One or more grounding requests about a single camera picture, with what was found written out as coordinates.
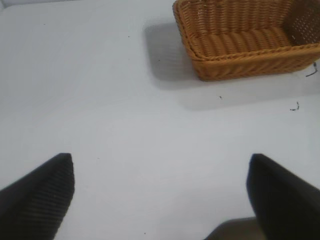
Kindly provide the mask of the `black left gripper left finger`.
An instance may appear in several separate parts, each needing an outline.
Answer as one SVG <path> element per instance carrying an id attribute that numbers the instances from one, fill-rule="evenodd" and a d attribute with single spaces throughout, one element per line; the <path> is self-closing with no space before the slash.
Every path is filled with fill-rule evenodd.
<path id="1" fill-rule="evenodd" d="M 72 155 L 59 153 L 0 191 L 0 238 L 53 240 L 74 192 Z"/>

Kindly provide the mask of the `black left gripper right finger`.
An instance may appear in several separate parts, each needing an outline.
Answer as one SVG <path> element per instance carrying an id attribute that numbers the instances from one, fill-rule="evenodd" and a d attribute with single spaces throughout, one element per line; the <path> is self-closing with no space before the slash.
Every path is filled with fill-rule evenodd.
<path id="1" fill-rule="evenodd" d="M 252 155 L 246 189 L 268 240 L 318 240 L 320 190 L 271 158 Z"/>

